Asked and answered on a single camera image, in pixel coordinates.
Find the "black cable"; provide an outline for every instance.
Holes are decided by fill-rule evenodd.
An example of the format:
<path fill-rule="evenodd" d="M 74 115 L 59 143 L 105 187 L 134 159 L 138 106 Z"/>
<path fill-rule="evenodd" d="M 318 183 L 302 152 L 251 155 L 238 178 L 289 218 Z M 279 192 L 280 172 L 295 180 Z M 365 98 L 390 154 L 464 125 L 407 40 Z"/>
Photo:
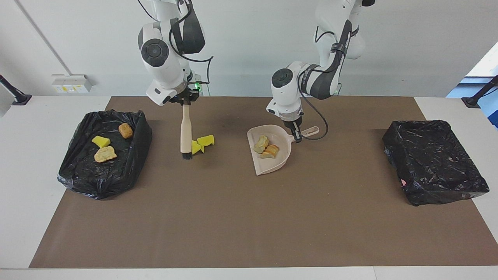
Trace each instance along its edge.
<path fill-rule="evenodd" d="M 155 19 L 152 15 L 149 14 L 149 12 L 147 12 L 147 9 L 145 9 L 145 7 L 142 5 L 142 2 L 140 2 L 140 0 L 137 0 L 138 3 L 140 4 L 140 6 L 142 6 L 142 9 L 145 11 L 145 13 L 150 17 L 152 18 L 153 20 L 159 22 L 157 19 Z"/>
<path fill-rule="evenodd" d="M 340 52 L 342 53 L 342 56 L 346 57 L 346 55 L 345 55 L 344 52 L 342 52 L 342 51 L 340 51 Z M 312 71 L 312 72 L 313 71 L 314 72 L 319 72 L 319 73 L 331 73 L 333 71 L 336 71 L 339 66 L 340 66 L 340 64 L 337 67 L 335 67 L 333 69 L 330 69 L 330 70 L 310 69 L 310 71 Z M 311 108 L 313 108 L 313 110 L 315 110 L 315 112 L 322 118 L 323 122 L 325 123 L 325 133 L 322 136 L 318 137 L 318 138 L 309 138 L 309 137 L 306 137 L 306 136 L 303 136 L 303 138 L 305 138 L 307 140 L 320 140 L 323 137 L 325 137 L 327 135 L 327 133 L 329 132 L 329 124 L 328 124 L 327 120 L 325 119 L 325 117 L 322 115 L 322 113 L 313 104 L 311 104 L 311 102 L 308 101 L 308 99 L 304 96 L 303 91 L 301 90 L 301 83 L 300 83 L 299 80 L 304 75 L 304 73 L 306 73 L 306 71 L 301 72 L 301 74 L 299 74 L 299 76 L 297 76 L 297 89 L 299 90 L 299 93 L 303 97 L 304 101 L 306 101 L 306 103 L 308 103 L 308 105 Z"/>
<path fill-rule="evenodd" d="M 495 88 L 494 90 L 492 90 L 492 91 L 490 91 L 490 92 L 488 92 L 488 93 L 484 94 L 484 95 L 483 95 L 483 97 L 484 97 L 484 96 L 488 96 L 488 95 L 490 95 L 491 93 L 495 92 L 496 90 L 498 90 L 498 88 Z"/>
<path fill-rule="evenodd" d="M 185 2 L 185 4 L 187 5 L 187 14 L 182 17 L 181 19 L 178 20 L 178 24 L 180 24 L 182 21 L 184 21 L 191 13 L 192 13 L 192 8 L 191 8 L 191 4 Z M 173 40 L 171 39 L 171 35 L 173 34 L 173 29 L 170 29 L 169 30 L 169 35 L 168 35 L 168 39 L 169 39 L 169 44 L 171 45 L 171 48 L 173 49 L 173 51 L 179 55 L 180 57 L 188 60 L 188 61 L 192 61 L 192 62 L 198 62 L 198 63 L 204 63 L 204 62 L 207 62 L 208 63 L 208 69 L 207 69 L 207 78 L 208 78 L 208 81 L 207 82 L 204 82 L 204 81 L 194 81 L 194 82 L 188 82 L 189 85 L 192 85 L 192 84 L 210 84 L 211 83 L 211 80 L 209 78 L 209 68 L 211 67 L 211 60 L 213 60 L 214 56 L 211 56 L 210 58 L 208 59 L 205 59 L 205 60 L 196 60 L 196 59 L 192 59 L 192 58 L 188 58 L 186 56 L 184 56 L 183 54 L 181 54 L 177 49 L 175 49 L 174 45 L 173 45 Z"/>
<path fill-rule="evenodd" d="M 332 35 L 335 35 L 335 33 L 334 33 L 334 32 L 332 32 L 332 31 L 325 31 L 325 32 L 323 32 L 323 33 L 320 35 L 320 37 L 318 37 L 318 39 L 317 39 L 317 38 L 316 38 L 316 36 L 318 35 L 318 26 L 317 26 L 317 27 L 316 27 L 316 32 L 315 32 L 315 43 L 318 43 L 318 41 L 320 41 L 320 39 L 322 38 L 322 36 L 323 36 L 323 35 L 325 35 L 325 34 L 332 34 Z"/>
<path fill-rule="evenodd" d="M 309 102 L 308 99 L 304 96 L 303 91 L 301 90 L 301 87 L 299 85 L 299 79 L 301 79 L 303 74 L 304 74 L 304 71 L 301 74 L 299 74 L 299 76 L 297 77 L 297 89 L 299 90 L 299 93 L 303 97 L 304 101 L 306 101 L 306 103 L 308 103 L 308 105 L 311 108 L 313 108 L 313 110 L 315 110 L 315 112 L 322 118 L 323 122 L 325 123 L 325 133 L 323 133 L 322 136 L 320 136 L 318 138 L 310 138 L 310 137 L 303 136 L 303 138 L 307 139 L 307 140 L 320 140 L 323 137 L 325 137 L 327 135 L 327 133 L 329 132 L 329 124 L 328 124 L 327 120 L 325 119 L 325 117 L 322 115 L 322 113 L 315 106 L 313 106 L 313 104 L 311 104 L 311 102 Z"/>

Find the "electrical outlet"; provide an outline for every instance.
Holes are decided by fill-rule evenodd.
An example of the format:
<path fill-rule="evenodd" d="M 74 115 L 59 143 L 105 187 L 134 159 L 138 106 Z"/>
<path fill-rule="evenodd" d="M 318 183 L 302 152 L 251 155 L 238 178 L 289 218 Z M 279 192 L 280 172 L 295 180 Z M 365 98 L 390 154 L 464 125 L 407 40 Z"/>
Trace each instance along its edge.
<path fill-rule="evenodd" d="M 76 89 L 73 86 L 74 83 L 75 80 L 73 79 L 64 80 L 63 88 L 66 90 L 67 93 L 77 93 Z"/>
<path fill-rule="evenodd" d="M 52 87 L 57 93 L 67 93 L 66 89 L 64 89 L 64 79 L 55 79 Z"/>
<path fill-rule="evenodd" d="M 52 87 L 57 93 L 89 93 L 92 89 L 92 84 L 85 75 L 52 76 L 56 77 Z"/>

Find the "black plastic bin liner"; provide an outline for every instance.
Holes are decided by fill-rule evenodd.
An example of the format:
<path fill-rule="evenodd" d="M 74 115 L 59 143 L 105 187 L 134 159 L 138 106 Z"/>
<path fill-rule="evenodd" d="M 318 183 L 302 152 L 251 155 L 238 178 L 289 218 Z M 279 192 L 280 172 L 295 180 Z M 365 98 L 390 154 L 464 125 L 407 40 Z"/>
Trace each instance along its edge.
<path fill-rule="evenodd" d="M 133 137 L 123 139 L 118 130 L 123 123 L 131 126 Z M 111 139 L 117 158 L 95 162 L 99 147 L 92 139 L 97 135 Z M 125 192 L 138 179 L 151 140 L 152 129 L 141 111 L 88 113 L 74 132 L 57 179 L 69 190 L 95 199 Z"/>
<path fill-rule="evenodd" d="M 490 190 L 445 121 L 392 122 L 382 140 L 412 205 L 444 204 Z"/>

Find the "yellow sponge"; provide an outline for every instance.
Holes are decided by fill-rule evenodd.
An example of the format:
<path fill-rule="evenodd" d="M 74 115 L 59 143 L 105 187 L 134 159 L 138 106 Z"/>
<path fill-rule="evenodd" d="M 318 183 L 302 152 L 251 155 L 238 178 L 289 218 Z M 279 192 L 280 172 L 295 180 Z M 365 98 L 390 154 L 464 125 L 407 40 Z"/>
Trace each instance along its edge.
<path fill-rule="evenodd" d="M 107 147 L 111 144 L 111 139 L 104 138 L 104 137 L 97 135 L 92 139 L 92 142 L 97 144 L 97 146 L 99 146 L 99 148 L 104 148 L 104 147 Z"/>
<path fill-rule="evenodd" d="M 199 145 L 201 145 L 203 147 L 209 146 L 209 145 L 214 145 L 215 144 L 215 137 L 214 137 L 214 135 L 208 135 L 208 136 L 204 136 L 201 138 L 197 138 L 197 143 L 199 143 Z"/>
<path fill-rule="evenodd" d="M 196 141 L 192 140 L 192 154 L 197 153 L 198 151 L 204 152 L 204 147 L 199 145 Z"/>

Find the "wooden brush handle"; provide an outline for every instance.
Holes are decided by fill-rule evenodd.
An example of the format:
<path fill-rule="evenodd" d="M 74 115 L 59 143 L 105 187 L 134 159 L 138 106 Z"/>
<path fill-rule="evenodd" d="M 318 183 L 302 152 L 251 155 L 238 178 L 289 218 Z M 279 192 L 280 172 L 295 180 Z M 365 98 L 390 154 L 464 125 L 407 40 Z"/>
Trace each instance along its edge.
<path fill-rule="evenodd" d="M 180 152 L 192 152 L 192 123 L 190 122 L 189 105 L 183 105 L 183 119 L 180 131 Z"/>

